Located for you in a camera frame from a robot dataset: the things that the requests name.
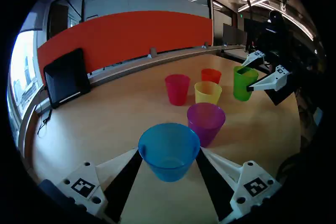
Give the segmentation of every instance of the screw hole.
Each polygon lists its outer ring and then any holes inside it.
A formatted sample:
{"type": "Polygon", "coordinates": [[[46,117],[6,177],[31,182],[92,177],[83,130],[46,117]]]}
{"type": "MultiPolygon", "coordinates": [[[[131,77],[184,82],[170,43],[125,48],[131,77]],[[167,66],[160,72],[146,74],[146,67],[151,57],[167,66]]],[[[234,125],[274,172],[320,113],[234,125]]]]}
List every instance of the screw hole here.
{"type": "Polygon", "coordinates": [[[98,197],[94,196],[94,197],[92,198],[92,202],[95,203],[95,204],[100,204],[100,203],[102,202],[102,200],[99,199],[98,197]]]}
{"type": "Polygon", "coordinates": [[[71,202],[71,203],[75,203],[76,201],[75,201],[75,199],[73,198],[73,197],[68,197],[68,199],[69,199],[69,201],[71,202]]]}
{"type": "Polygon", "coordinates": [[[258,205],[251,206],[251,211],[255,211],[258,208],[258,205]]]}
{"type": "Polygon", "coordinates": [[[84,211],[87,211],[87,207],[84,206],[83,204],[79,204],[79,205],[77,205],[77,206],[79,207],[79,209],[84,210],[84,211]]]}
{"type": "Polygon", "coordinates": [[[266,202],[268,202],[270,199],[269,198],[264,198],[263,200],[262,200],[262,202],[263,202],[263,204],[265,204],[266,202]]]}
{"type": "Polygon", "coordinates": [[[245,198],[244,197],[239,197],[238,199],[237,199],[237,203],[238,204],[243,204],[245,202],[245,198]]]}

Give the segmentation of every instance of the orange wall panel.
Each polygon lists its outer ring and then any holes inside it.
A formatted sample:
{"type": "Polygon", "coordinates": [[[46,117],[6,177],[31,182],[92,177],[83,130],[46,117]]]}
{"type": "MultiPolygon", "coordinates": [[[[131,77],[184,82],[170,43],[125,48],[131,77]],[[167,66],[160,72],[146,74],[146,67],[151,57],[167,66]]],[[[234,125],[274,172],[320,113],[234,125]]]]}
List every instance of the orange wall panel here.
{"type": "Polygon", "coordinates": [[[150,53],[212,42],[212,20],[170,11],[135,11],[95,18],[67,29],[37,49],[39,68],[82,48],[87,72],[150,53]]]}

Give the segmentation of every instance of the wooden table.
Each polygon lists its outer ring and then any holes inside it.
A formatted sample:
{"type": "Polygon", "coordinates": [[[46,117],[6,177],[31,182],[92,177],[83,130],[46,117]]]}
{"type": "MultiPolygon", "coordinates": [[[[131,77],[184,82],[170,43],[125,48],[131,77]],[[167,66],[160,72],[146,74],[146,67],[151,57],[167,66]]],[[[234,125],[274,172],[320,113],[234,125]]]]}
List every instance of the wooden table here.
{"type": "MultiPolygon", "coordinates": [[[[187,125],[194,84],[201,80],[203,68],[214,68],[222,72],[218,105],[226,113],[226,122],[209,148],[238,164],[254,160],[275,176],[284,159],[299,152],[296,99],[292,94],[274,106],[265,92],[256,91],[247,102],[236,100],[233,67],[238,65],[214,55],[186,58],[113,80],[60,106],[35,137],[37,175],[57,184],[84,161],[98,165],[136,147],[151,126],[165,122],[187,125]],[[168,101],[164,78],[169,74],[191,78],[184,106],[168,101]]],[[[160,181],[142,162],[121,217],[122,223],[217,222],[196,162],[175,183],[160,181]]]]}

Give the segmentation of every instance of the red plastic cup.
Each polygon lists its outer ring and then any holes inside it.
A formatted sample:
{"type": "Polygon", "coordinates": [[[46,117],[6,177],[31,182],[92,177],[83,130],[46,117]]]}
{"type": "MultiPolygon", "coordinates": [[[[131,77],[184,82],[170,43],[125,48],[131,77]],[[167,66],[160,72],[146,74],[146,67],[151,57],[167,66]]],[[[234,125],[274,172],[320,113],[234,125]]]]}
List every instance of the red plastic cup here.
{"type": "Polygon", "coordinates": [[[202,81],[211,81],[216,84],[219,83],[221,79],[222,73],[215,69],[206,68],[201,71],[202,74],[202,81]]]}
{"type": "Polygon", "coordinates": [[[169,101],[176,106],[186,103],[190,78],[183,74],[172,74],[165,78],[169,101]]]}
{"type": "Polygon", "coordinates": [[[199,137],[202,147],[207,147],[215,138],[225,122],[224,111],[211,103],[196,103],[186,114],[188,127],[199,137]]]}

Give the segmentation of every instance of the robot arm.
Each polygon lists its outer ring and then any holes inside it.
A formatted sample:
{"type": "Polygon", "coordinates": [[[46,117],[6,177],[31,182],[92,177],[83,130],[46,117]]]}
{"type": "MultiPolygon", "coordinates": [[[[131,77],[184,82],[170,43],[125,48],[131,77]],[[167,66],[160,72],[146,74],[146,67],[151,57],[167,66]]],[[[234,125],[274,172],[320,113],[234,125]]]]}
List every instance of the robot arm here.
{"type": "MultiPolygon", "coordinates": [[[[242,66],[248,66],[250,68],[255,68],[261,64],[264,64],[266,60],[266,55],[257,50],[250,53],[247,59],[244,61],[242,66]]],[[[239,74],[244,73],[244,68],[238,71],[239,74]]],[[[291,72],[287,70],[283,65],[278,65],[275,72],[255,81],[254,83],[247,86],[247,91],[258,91],[258,90],[274,90],[279,91],[281,88],[287,85],[287,77],[291,72]]]]}
{"type": "MultiPolygon", "coordinates": [[[[245,162],[241,166],[205,148],[200,149],[196,161],[222,224],[238,219],[264,204],[281,187],[254,161],[245,162]],[[209,188],[209,182],[216,186],[209,188]],[[228,190],[221,194],[223,187],[228,190]]],[[[73,205],[108,223],[116,224],[120,222],[141,162],[137,148],[98,166],[85,162],[56,187],[73,205]]]]}

